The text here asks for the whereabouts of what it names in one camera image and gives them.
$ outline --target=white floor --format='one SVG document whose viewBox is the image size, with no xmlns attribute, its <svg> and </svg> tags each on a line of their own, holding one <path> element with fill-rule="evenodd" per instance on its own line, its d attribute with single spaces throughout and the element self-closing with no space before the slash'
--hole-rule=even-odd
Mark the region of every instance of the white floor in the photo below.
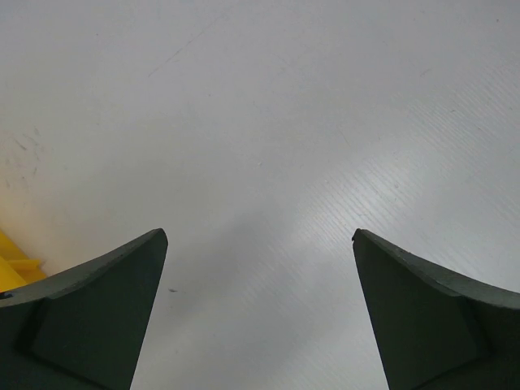
<svg viewBox="0 0 520 390">
<path fill-rule="evenodd" d="M 385 389 L 356 228 L 520 291 L 519 17 L 4 0 L 0 228 L 49 272 L 167 231 L 135 390 Z"/>
</svg>

